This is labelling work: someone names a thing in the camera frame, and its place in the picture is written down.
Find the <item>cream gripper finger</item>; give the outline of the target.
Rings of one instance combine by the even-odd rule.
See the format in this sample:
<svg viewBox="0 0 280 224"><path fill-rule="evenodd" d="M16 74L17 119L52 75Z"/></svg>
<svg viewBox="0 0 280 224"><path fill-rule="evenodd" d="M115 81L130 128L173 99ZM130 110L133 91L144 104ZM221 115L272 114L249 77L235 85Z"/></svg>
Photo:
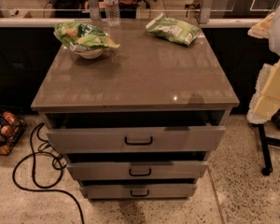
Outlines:
<svg viewBox="0 0 280 224"><path fill-rule="evenodd" d="M247 34L259 39L269 38L273 16L274 16L274 12L266 16L257 24L253 25L248 30Z"/></svg>

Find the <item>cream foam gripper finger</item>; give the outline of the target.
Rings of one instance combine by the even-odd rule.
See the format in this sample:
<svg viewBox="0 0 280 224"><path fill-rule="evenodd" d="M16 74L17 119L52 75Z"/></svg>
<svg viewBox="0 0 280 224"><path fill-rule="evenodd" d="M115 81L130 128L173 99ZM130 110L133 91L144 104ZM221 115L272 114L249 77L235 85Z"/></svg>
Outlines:
<svg viewBox="0 0 280 224"><path fill-rule="evenodd" d="M280 109L280 60L264 64L259 71L246 118L250 123L263 124Z"/></svg>

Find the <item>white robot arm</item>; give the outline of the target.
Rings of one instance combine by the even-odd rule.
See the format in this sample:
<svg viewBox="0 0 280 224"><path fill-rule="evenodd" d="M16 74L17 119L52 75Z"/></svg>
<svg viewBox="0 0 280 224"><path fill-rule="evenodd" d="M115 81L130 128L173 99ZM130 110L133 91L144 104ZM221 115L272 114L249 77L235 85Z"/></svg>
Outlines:
<svg viewBox="0 0 280 224"><path fill-rule="evenodd" d="M248 30L255 38L267 38L269 50L280 57L280 6L275 12ZM256 92L253 94L247 120L253 124L263 124L280 109L280 59L274 65L264 64L259 71Z"/></svg>

